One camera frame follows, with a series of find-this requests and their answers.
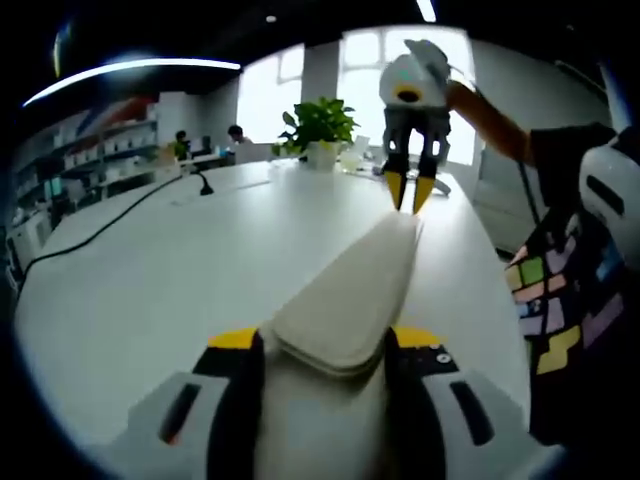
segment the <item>ceiling light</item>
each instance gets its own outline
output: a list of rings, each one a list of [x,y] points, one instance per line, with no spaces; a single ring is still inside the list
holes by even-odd
[[[422,13],[422,18],[424,18],[425,22],[436,21],[436,12],[433,11],[433,5],[431,5],[430,0],[416,0],[416,3],[420,8],[420,13]]]
[[[131,60],[128,62],[111,63],[109,65],[103,65],[102,67],[92,68],[91,70],[87,70],[85,72],[76,73],[75,75],[71,75],[70,77],[60,80],[59,82],[56,82],[53,85],[45,88],[40,93],[36,93],[33,97],[24,102],[22,106],[26,107],[31,102],[51,95],[52,93],[57,92],[58,90],[62,90],[69,85],[73,85],[74,83],[86,80],[87,78],[95,77],[97,75],[117,72],[119,70],[127,70],[129,68],[153,67],[160,65],[182,65],[189,67],[212,67],[225,68],[229,70],[240,70],[240,65],[237,63],[221,62],[218,60],[203,60],[200,58],[147,58],[143,60]]]

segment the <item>beige towel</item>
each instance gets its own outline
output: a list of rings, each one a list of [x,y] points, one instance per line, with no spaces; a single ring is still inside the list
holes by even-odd
[[[366,369],[404,303],[418,226],[391,212],[340,254],[274,316],[282,348],[330,375]]]

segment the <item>white table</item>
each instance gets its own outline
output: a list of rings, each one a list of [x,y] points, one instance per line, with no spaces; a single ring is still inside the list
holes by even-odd
[[[54,414],[82,445],[111,440],[125,428],[129,407],[171,373],[193,367],[208,337],[268,320],[392,209],[377,181],[287,162],[205,175],[215,195],[200,197],[196,176],[180,180],[87,247],[29,275],[18,338]],[[443,337],[460,366],[485,374],[527,417],[524,342],[502,264],[455,180],[443,179],[453,191],[432,195],[422,209],[425,228],[400,323]],[[83,240],[151,188],[65,219],[44,253]],[[297,378],[309,389],[290,400],[297,420],[283,431],[294,435],[309,411],[344,404],[344,397],[310,398],[317,380],[285,370],[269,382]],[[378,398],[381,385],[368,396]]]

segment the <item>potted plant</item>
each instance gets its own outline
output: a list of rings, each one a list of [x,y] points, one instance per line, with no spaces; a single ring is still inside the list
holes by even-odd
[[[282,114],[286,129],[271,150],[279,156],[284,150],[291,155],[306,156],[309,164],[321,170],[331,170],[336,163],[343,142],[353,143],[353,127],[359,126],[347,115],[353,108],[345,107],[343,100],[327,100],[321,97],[317,103],[304,102],[294,105],[293,115]]]

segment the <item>human arm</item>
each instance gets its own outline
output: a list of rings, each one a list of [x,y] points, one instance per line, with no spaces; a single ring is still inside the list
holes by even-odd
[[[447,104],[498,152],[513,160],[535,166],[530,153],[529,132],[503,115],[483,96],[472,92],[459,82],[451,81],[447,88]]]
[[[499,153],[538,170],[542,196],[549,207],[578,201],[582,157],[615,135],[611,128],[599,123],[523,130],[482,95],[456,81],[447,87],[447,104]]]

